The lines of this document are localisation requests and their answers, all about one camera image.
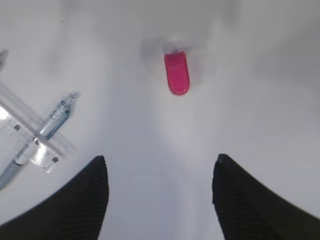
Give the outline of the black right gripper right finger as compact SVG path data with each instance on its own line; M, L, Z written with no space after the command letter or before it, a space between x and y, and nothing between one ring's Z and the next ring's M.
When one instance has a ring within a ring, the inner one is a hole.
M318 240L319 218L280 197L227 154L213 168L212 203L226 240Z

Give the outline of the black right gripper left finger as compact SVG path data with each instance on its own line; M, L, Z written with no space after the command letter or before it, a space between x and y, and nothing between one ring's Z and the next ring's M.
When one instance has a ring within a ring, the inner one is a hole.
M96 240L109 201L106 161L96 156L49 198L4 223L2 240Z

